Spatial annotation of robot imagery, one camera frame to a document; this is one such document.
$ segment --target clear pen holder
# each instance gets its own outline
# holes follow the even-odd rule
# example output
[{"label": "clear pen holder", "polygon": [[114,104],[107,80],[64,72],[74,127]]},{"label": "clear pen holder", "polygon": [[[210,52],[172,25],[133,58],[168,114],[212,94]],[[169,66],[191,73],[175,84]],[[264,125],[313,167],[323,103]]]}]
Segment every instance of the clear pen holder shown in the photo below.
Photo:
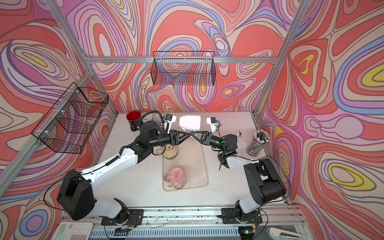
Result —
[{"label": "clear pen holder", "polygon": [[256,140],[254,138],[252,138],[252,143],[251,145],[249,145],[249,147],[247,147],[247,153],[248,155],[252,156],[252,157],[256,157],[260,151],[263,149],[265,143],[258,143],[256,142]]}]

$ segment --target colorful wall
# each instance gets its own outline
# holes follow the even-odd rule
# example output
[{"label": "colorful wall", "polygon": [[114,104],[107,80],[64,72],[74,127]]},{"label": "colorful wall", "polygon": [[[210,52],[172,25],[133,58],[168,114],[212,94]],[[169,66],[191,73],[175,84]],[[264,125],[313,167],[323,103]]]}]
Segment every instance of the colorful wall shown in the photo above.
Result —
[{"label": "colorful wall", "polygon": [[[0,174],[57,98],[84,73],[42,2],[0,2]],[[54,153],[45,145],[38,148],[0,197],[0,240],[50,237],[61,211],[43,203],[45,189],[68,170],[93,165],[112,116],[105,109],[81,155]],[[58,187],[47,194],[56,206]]]},{"label": "colorful wall", "polygon": [[314,239],[384,239],[384,2],[314,0],[258,112]]},{"label": "colorful wall", "polygon": [[[276,56],[295,14],[288,0],[59,1],[90,56],[212,50]],[[219,64],[214,87],[153,86],[151,64],[94,64],[118,111],[250,111],[271,64]]]}]

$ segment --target clear plastic mat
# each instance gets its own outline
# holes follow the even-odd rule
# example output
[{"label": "clear plastic mat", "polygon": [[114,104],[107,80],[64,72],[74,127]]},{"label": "clear plastic mat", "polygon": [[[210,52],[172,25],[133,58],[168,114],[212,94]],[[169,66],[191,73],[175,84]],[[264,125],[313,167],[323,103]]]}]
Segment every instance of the clear plastic mat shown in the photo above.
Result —
[{"label": "clear plastic mat", "polygon": [[[163,157],[163,175],[161,176],[163,189],[165,191],[180,191],[205,187],[208,184],[208,173],[202,145],[196,139],[189,137],[183,144],[176,147],[177,155],[173,159]],[[174,167],[181,167],[185,171],[187,183],[182,189],[175,189],[171,186],[170,182],[163,180],[163,177]]]}]

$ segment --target keypad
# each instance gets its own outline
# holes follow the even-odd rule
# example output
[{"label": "keypad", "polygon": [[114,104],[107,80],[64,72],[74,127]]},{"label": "keypad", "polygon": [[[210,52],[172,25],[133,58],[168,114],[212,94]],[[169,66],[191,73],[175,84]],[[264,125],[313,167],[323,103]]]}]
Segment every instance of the keypad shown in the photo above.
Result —
[{"label": "keypad", "polygon": [[87,240],[87,234],[91,224],[89,223],[71,223],[68,229],[70,235],[67,240]]}]

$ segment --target pink mug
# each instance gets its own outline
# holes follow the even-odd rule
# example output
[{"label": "pink mug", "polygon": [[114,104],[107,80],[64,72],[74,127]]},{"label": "pink mug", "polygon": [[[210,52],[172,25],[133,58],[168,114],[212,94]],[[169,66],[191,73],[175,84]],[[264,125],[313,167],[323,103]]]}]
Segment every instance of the pink mug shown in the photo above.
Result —
[{"label": "pink mug", "polygon": [[181,167],[171,169],[163,179],[164,181],[171,182],[172,187],[176,189],[182,189],[187,183],[185,172]]}]

